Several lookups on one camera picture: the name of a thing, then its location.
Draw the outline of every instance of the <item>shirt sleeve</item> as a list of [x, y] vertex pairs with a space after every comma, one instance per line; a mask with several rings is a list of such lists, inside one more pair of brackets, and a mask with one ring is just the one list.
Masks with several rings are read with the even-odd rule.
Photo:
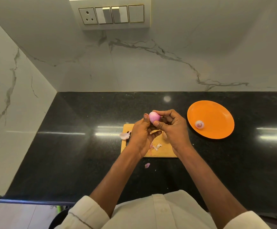
[[83, 196], [55, 229], [101, 229], [110, 220], [107, 213], [89, 196]]
[[232, 219], [224, 229], [270, 229], [253, 211], [247, 211]]

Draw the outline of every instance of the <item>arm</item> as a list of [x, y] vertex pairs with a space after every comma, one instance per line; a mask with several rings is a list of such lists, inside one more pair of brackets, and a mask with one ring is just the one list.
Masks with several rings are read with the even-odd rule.
[[163, 122], [153, 124], [167, 134], [174, 153], [181, 160], [198, 188], [218, 229], [247, 210], [217, 178], [190, 143], [186, 120], [175, 110], [155, 111]]
[[97, 202], [109, 217], [112, 216], [121, 192], [137, 163], [146, 155], [153, 139], [162, 133], [157, 131], [150, 134], [154, 129], [150, 127], [149, 115], [144, 114], [144, 118], [133, 126], [129, 145], [91, 193], [90, 198]]

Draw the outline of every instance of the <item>kitchen counter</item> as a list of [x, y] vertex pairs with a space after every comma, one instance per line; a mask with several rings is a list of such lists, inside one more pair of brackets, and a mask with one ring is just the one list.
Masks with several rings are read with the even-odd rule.
[[[214, 140], [188, 124], [195, 149], [244, 207], [277, 215], [277, 92], [59, 92], [0, 202], [73, 205], [117, 159], [125, 123], [153, 109], [173, 108], [186, 118], [199, 100], [226, 107], [235, 129]], [[119, 203], [179, 189], [206, 209], [179, 159], [144, 158]]]

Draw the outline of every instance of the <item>hand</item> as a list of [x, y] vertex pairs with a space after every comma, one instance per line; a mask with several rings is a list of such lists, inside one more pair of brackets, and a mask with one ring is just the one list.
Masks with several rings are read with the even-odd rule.
[[150, 126], [149, 115], [147, 113], [144, 114], [143, 119], [136, 122], [133, 126], [128, 146], [137, 148], [141, 158], [146, 155], [151, 142], [162, 133], [162, 131], [156, 131], [150, 134], [153, 130], [156, 130], [156, 128], [153, 125]]
[[180, 153], [185, 151], [187, 147], [192, 148], [187, 132], [186, 120], [179, 113], [173, 109], [167, 111], [153, 111], [162, 116], [162, 122], [155, 121], [153, 125], [166, 133], [172, 150], [178, 158]]

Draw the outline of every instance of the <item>white shirt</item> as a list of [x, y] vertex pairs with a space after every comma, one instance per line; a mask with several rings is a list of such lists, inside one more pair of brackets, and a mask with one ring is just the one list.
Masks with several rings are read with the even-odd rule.
[[[82, 197], [56, 229], [216, 229], [212, 217], [185, 191], [124, 202], [110, 219], [90, 197]], [[254, 212], [232, 219], [224, 229], [270, 229]]]

